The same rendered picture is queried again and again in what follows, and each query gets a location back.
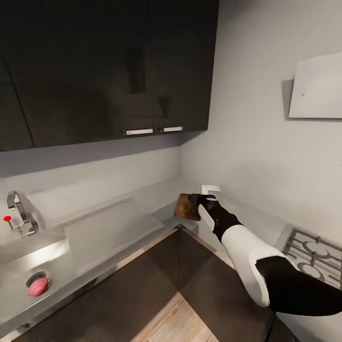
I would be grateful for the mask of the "cutting board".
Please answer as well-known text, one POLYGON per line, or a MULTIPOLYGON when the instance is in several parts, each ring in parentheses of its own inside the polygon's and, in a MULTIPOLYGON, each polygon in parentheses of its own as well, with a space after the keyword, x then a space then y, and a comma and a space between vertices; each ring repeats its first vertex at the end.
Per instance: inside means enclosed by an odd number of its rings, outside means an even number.
POLYGON ((177 205, 174 210, 174 215, 179 217, 187 217, 200 219, 199 205, 192 205, 188 200, 188 194, 181 193, 177 205))

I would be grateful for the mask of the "vidalia onion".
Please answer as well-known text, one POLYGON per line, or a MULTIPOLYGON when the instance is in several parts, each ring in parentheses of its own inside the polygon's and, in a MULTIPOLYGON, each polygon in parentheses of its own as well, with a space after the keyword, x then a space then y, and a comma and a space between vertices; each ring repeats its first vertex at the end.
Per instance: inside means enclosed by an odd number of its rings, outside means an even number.
POLYGON ((31 282, 31 286, 29 288, 28 296, 38 296, 42 294, 45 289, 48 287, 48 279, 41 276, 39 279, 31 282))

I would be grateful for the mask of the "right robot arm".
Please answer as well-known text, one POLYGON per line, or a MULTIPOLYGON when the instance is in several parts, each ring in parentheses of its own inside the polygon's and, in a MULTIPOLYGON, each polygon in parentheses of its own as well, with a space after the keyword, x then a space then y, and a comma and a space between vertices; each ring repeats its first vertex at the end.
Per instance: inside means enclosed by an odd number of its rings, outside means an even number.
POLYGON ((188 200, 199 205, 255 303, 271 308, 300 342, 342 342, 342 290, 299 271, 208 194, 220 191, 204 184, 188 200))

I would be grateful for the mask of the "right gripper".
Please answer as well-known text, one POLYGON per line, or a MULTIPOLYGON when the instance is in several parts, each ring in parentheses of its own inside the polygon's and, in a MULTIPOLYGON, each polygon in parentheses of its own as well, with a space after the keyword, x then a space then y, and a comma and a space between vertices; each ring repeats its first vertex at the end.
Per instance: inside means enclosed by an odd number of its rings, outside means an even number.
POLYGON ((188 195, 188 200, 191 201, 191 204, 192 205, 199 205, 200 204, 200 200, 202 198, 205 198, 205 197, 209 197, 209 198, 216 198, 215 195, 213 194, 209 194, 209 195, 202 195, 202 194, 189 194, 188 195))

